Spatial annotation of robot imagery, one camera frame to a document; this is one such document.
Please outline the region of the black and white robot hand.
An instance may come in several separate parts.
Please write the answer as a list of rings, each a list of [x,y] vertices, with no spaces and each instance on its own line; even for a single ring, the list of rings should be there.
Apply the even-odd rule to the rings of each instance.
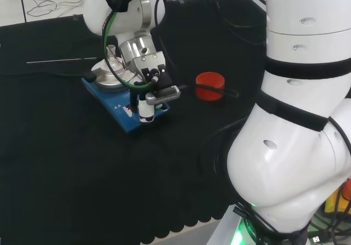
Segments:
[[[133,113],[139,114],[139,120],[142,123],[149,123],[154,120],[155,107],[148,105],[146,102],[147,92],[136,90],[129,91],[129,105]]]

